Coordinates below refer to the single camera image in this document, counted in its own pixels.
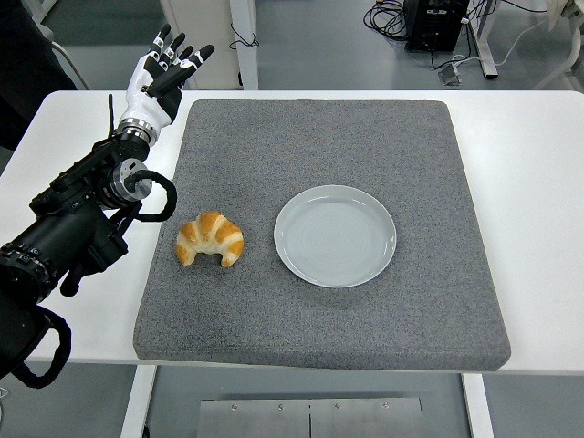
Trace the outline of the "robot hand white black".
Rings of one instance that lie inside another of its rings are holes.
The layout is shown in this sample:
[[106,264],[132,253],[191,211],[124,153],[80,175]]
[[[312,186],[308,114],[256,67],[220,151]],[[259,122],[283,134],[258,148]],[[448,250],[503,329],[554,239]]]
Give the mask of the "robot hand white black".
[[185,82],[214,53],[212,45],[198,50],[188,46],[180,51],[185,34],[167,42],[170,31],[171,26],[164,25],[148,52],[138,60],[126,92],[128,107],[121,122],[136,122],[155,132],[171,125],[178,113]]

